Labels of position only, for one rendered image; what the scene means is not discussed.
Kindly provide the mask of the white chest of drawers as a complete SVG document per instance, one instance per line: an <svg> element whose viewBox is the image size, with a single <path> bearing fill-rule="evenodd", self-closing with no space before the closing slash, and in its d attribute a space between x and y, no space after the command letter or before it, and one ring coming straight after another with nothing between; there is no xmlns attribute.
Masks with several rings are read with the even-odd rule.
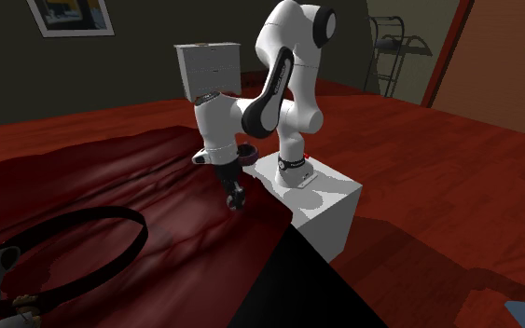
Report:
<svg viewBox="0 0 525 328"><path fill-rule="evenodd" d="M242 93L240 47L233 42L174 45L190 102L213 91Z"/></svg>

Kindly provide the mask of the dark purple round band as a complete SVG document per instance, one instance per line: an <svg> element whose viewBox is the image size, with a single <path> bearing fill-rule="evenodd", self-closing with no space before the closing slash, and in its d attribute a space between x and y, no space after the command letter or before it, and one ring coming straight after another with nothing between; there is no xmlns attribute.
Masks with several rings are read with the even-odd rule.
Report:
<svg viewBox="0 0 525 328"><path fill-rule="evenodd" d="M238 160L241 166L252 166L259 159L258 149L247 142L238 145Z"/></svg>

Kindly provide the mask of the brown door with red frame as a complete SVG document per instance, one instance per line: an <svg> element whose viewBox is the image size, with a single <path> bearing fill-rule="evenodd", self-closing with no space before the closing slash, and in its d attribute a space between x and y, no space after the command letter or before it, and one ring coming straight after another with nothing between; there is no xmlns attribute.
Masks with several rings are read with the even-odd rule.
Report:
<svg viewBox="0 0 525 328"><path fill-rule="evenodd" d="M421 105L525 133L525 0L430 0Z"/></svg>

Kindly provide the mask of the black and grey headphones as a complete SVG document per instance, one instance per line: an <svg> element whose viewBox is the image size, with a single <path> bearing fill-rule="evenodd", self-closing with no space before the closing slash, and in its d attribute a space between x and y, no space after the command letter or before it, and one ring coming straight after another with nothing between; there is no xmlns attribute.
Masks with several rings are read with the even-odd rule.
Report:
<svg viewBox="0 0 525 328"><path fill-rule="evenodd" d="M131 245L117 258L60 287L37 294L4 299L1 283L21 255L66 229L90 221L122 218L142 226ZM57 306L86 294L114 278L133 262L148 239L145 218L139 212L120 206L102 206L68 212L34 225L0 244L0 328L40 328L41 316Z"/></svg>

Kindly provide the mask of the framed wall picture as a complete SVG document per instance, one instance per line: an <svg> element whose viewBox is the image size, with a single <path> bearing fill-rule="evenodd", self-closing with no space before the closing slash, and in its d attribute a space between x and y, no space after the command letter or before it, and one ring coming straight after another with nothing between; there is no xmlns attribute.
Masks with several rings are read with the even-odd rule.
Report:
<svg viewBox="0 0 525 328"><path fill-rule="evenodd" d="M104 0L26 0L45 38L113 36Z"/></svg>

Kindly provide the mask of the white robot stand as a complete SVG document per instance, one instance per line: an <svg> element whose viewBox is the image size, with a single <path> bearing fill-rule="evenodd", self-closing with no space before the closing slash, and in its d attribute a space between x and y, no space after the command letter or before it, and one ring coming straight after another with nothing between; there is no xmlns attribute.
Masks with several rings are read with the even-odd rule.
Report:
<svg viewBox="0 0 525 328"><path fill-rule="evenodd" d="M344 250L362 185L324 163L309 157L314 176L301 188L276 183L278 154L262 157L244 171L293 213L292 225L326 262Z"/></svg>

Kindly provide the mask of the black metal rack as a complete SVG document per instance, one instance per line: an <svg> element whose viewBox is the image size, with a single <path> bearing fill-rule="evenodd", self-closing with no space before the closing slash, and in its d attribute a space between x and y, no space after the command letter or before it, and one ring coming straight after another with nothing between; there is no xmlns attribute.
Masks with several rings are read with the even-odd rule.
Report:
<svg viewBox="0 0 525 328"><path fill-rule="evenodd" d="M377 79L383 79L387 82L382 96L389 98L394 93L392 87L398 82L401 61L405 56L416 54L432 57L433 53L421 37L406 35L406 25L400 16L365 16L365 19L375 29L375 36L363 89L367 88L369 78L375 76ZM398 27L400 32L399 34L381 35L381 27ZM377 66L376 61L381 53L394 55L392 68L388 74L379 74L374 71Z"/></svg>

